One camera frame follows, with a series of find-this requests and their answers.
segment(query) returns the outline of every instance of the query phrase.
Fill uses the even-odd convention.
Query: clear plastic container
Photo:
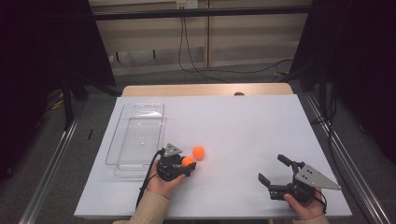
[[[106,158],[113,173],[145,177],[154,154],[162,145],[162,126],[163,104],[125,105]]]

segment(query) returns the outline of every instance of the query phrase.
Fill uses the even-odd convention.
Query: white tabletop
[[[106,155],[125,104],[164,104],[167,143],[191,156],[205,148],[191,177],[172,196],[170,219],[294,217],[284,201],[270,200],[257,179],[291,182],[292,170],[278,161],[283,154],[304,161],[335,181],[329,163],[296,95],[118,98],[86,187],[75,212],[85,218],[127,218],[134,212],[141,180],[113,175]],[[324,189],[327,216],[351,216],[340,190]]]

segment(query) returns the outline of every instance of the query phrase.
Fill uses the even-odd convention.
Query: metal bracket
[[[182,152],[182,150],[181,150],[180,148],[175,147],[174,145],[168,143],[168,144],[166,145],[166,149],[165,149],[165,152],[163,153],[163,155],[164,155],[165,157],[171,157],[171,156],[178,155],[178,154],[180,154],[181,152]]]
[[[341,186],[334,183],[328,177],[308,164],[305,165],[294,177],[296,180],[314,188],[341,189]]]

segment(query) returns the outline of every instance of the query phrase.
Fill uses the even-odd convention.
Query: human hand
[[[186,178],[186,176],[180,175],[176,179],[166,182],[158,176],[157,163],[158,161],[155,161],[153,163],[151,171],[149,173],[149,177],[153,177],[148,182],[147,190],[169,199],[174,188],[179,186],[183,182],[184,178]]]
[[[315,190],[315,197],[321,199],[320,189]],[[323,204],[312,200],[309,204],[300,204],[290,194],[285,194],[285,201],[296,211],[300,220],[308,220],[323,215]]]

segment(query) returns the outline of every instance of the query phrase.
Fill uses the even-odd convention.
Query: sleeve
[[[330,224],[330,222],[324,215],[321,215],[309,220],[293,220],[293,224]]]
[[[113,224],[162,224],[169,208],[169,200],[156,193],[146,191],[130,220],[115,221]]]

